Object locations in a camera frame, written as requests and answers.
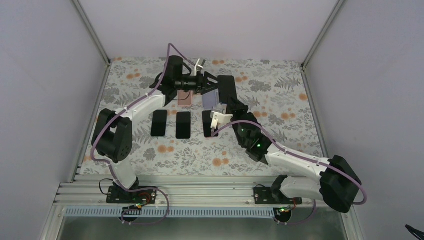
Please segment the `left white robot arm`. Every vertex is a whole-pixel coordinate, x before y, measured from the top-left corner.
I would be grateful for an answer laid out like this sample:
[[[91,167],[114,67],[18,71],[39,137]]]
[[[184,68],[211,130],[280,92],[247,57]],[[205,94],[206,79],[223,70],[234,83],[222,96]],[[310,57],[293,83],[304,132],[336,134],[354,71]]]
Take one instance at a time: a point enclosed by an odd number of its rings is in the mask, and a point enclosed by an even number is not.
[[[150,86],[151,91],[117,110],[103,109],[95,124],[91,140],[91,159],[107,164],[119,196],[131,203],[139,197],[138,178],[126,160],[133,146],[133,130],[154,111],[171,103],[178,91],[204,95],[218,89],[219,79],[202,72],[204,60],[190,68],[183,57],[166,58],[163,71]]]

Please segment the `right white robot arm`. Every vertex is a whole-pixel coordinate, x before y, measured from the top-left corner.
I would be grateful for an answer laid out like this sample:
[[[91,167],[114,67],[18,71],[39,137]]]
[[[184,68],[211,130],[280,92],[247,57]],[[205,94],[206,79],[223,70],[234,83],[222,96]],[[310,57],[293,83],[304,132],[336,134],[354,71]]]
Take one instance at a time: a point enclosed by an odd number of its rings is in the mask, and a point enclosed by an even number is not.
[[[305,178],[300,181],[279,176],[270,191],[274,202],[282,204],[287,199],[306,198],[322,201],[340,213],[366,203],[362,182],[343,157],[317,157],[277,144],[248,106],[234,97],[228,99],[226,114],[231,116],[229,124],[238,144],[253,161],[285,167]]]

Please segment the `black phone from pink case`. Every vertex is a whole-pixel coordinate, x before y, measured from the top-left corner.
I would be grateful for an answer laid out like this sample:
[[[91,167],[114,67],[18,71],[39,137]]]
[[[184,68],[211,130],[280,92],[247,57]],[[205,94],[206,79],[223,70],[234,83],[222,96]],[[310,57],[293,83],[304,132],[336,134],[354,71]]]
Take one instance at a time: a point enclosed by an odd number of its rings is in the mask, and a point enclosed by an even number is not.
[[[175,136],[178,140],[191,138],[191,113],[189,111],[181,111],[176,114]]]

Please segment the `lilac phone case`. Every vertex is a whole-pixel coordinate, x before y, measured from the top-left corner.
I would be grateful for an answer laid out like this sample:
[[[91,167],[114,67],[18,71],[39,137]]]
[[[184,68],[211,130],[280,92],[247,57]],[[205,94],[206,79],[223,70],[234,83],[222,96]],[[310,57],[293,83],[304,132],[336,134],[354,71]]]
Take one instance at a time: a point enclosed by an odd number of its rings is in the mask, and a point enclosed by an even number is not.
[[[211,91],[202,96],[202,106],[204,109],[212,109],[219,103],[218,92]]]

